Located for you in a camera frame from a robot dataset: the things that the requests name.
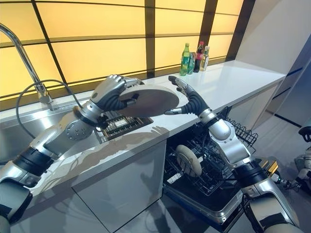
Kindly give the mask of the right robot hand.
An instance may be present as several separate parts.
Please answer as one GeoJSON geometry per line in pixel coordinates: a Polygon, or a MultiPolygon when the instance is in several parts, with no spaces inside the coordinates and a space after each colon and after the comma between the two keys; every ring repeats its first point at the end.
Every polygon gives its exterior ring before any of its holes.
{"type": "Polygon", "coordinates": [[[177,86],[177,91],[187,97],[188,103],[181,107],[167,110],[164,113],[165,115],[195,114],[196,116],[199,116],[203,111],[209,108],[199,93],[197,93],[188,83],[172,75],[168,77],[168,80],[173,85],[177,86]]]}

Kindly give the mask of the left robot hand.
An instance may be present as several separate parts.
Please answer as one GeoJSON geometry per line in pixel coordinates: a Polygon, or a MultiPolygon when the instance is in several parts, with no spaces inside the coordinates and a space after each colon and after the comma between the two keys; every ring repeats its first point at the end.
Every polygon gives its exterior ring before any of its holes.
{"type": "Polygon", "coordinates": [[[127,88],[141,84],[144,83],[138,78],[112,74],[95,88],[90,100],[103,112],[122,110],[135,104],[138,96],[120,100],[120,94],[127,88]]]}

